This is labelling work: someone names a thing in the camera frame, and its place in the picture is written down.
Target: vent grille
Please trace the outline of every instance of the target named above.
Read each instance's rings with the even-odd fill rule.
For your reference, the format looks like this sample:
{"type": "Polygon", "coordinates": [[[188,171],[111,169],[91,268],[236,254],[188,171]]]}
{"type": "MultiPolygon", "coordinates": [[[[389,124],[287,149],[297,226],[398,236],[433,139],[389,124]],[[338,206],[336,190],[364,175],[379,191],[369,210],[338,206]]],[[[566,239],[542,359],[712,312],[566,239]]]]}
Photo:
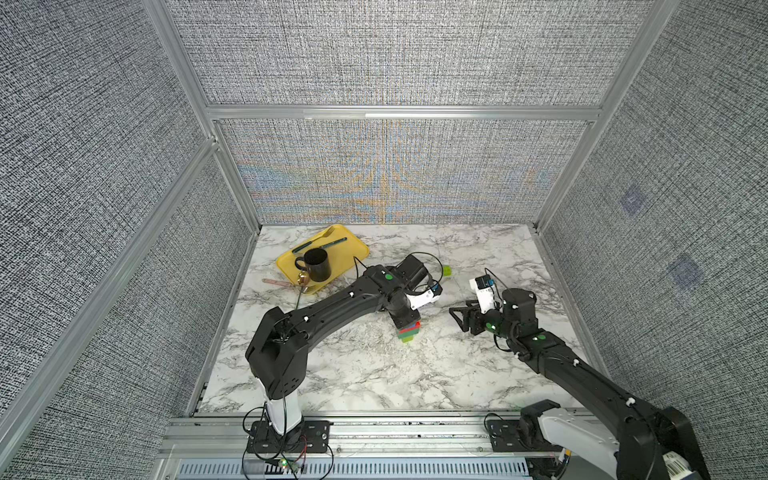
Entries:
{"type": "MultiPolygon", "coordinates": [[[[301,475],[317,480],[331,466],[330,458],[309,458],[301,475]]],[[[260,478],[293,478],[281,468],[261,462],[247,462],[249,475],[260,478]]],[[[212,458],[184,460],[179,480],[224,480],[243,478],[240,459],[212,458]]],[[[527,479],[524,458],[339,458],[327,478],[505,478],[527,479]]]]}

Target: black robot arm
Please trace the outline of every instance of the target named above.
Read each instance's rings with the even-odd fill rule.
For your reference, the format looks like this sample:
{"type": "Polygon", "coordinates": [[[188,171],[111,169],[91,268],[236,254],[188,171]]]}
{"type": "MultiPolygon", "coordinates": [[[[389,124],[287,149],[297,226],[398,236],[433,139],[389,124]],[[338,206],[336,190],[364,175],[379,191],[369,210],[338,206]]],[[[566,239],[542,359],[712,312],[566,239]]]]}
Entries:
{"type": "MultiPolygon", "coordinates": [[[[465,332],[477,335],[488,331],[506,340],[506,351],[563,387],[592,412],[619,441],[615,454],[619,480],[668,480],[664,461],[668,452],[681,455],[699,478],[708,480],[707,466],[688,418],[671,407],[658,409],[622,389],[590,367],[560,337],[539,328],[536,300],[533,292],[513,288],[502,292],[501,305],[496,303],[496,308],[485,313],[475,301],[449,311],[465,332]]],[[[559,405],[545,401],[521,411],[517,430],[525,444],[542,441],[537,417],[553,408],[559,405]]]]}
{"type": "Polygon", "coordinates": [[[397,266],[376,265],[344,290],[299,310],[269,310],[253,335],[245,357],[270,399],[282,399],[306,376],[309,351],[354,319],[387,310],[398,329],[419,319],[420,304],[436,299],[442,288],[424,264],[408,255],[397,266]],[[428,278],[427,286],[414,291],[428,278]]]}

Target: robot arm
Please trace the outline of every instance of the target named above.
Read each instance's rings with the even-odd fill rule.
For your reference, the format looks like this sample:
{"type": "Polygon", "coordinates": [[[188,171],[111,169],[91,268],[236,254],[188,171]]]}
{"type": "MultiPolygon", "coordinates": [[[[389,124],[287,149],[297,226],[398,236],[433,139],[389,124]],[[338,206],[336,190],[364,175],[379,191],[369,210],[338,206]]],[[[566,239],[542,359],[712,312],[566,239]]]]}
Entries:
{"type": "MultiPolygon", "coordinates": [[[[493,284],[489,278],[479,279],[477,286],[493,284]]],[[[521,411],[517,433],[523,443],[561,445],[620,480],[668,480],[674,468],[668,470],[667,465],[674,462],[687,464],[699,478],[709,478],[688,418],[630,394],[590,367],[554,333],[539,328],[533,292],[506,289],[501,305],[482,312],[482,304],[478,295],[477,303],[449,311],[465,332],[488,331],[506,340],[507,351],[563,387],[604,425],[578,420],[554,402],[539,402],[521,411]]]]}
{"type": "Polygon", "coordinates": [[[266,392],[266,407],[279,435],[301,421],[296,389],[306,377],[309,351],[354,319],[387,310],[395,327],[419,319],[420,306],[436,301],[442,287],[424,264],[408,255],[397,266],[376,265],[344,290],[299,310],[269,310],[253,335],[245,357],[266,392]],[[427,278],[427,287],[414,291],[427,278]]]}

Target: mug handle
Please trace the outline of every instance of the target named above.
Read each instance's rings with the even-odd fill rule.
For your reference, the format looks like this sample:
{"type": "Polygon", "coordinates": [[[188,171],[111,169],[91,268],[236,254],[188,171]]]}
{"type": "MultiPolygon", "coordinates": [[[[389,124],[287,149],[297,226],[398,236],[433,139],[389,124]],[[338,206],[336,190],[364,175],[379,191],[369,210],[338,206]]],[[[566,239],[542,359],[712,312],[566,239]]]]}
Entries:
{"type": "Polygon", "coordinates": [[[302,271],[306,272],[306,262],[304,262],[304,266],[301,266],[301,265],[299,265],[299,261],[300,260],[302,262],[304,262],[304,255],[302,255],[301,257],[296,257],[296,259],[293,261],[293,265],[296,265],[296,268],[298,270],[302,270],[302,271]]]}

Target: mounting plate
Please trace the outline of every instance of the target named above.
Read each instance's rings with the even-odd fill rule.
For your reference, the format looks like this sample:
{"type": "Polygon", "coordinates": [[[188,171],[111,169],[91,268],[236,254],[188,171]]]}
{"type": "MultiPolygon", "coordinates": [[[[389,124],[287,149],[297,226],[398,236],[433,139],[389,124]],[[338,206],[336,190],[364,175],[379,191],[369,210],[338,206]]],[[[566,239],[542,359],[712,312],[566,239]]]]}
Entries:
{"type": "Polygon", "coordinates": [[[529,448],[520,442],[520,436],[515,428],[517,420],[487,420],[491,435],[491,447],[494,452],[560,452],[562,447],[557,445],[539,445],[539,448],[529,448]]]}
{"type": "MultiPolygon", "coordinates": [[[[326,420],[305,420],[297,427],[300,429],[298,432],[290,431],[288,433],[295,439],[301,435],[306,436],[307,453],[325,453],[328,451],[330,426],[331,422],[326,420]]],[[[246,446],[248,453],[253,453],[255,450],[257,453],[274,454],[283,444],[283,437],[277,435],[273,428],[266,424],[259,428],[259,420],[250,426],[250,431],[251,435],[246,446]]],[[[303,450],[304,442],[296,441],[295,445],[288,445],[285,448],[285,453],[301,453],[303,450]]]]}

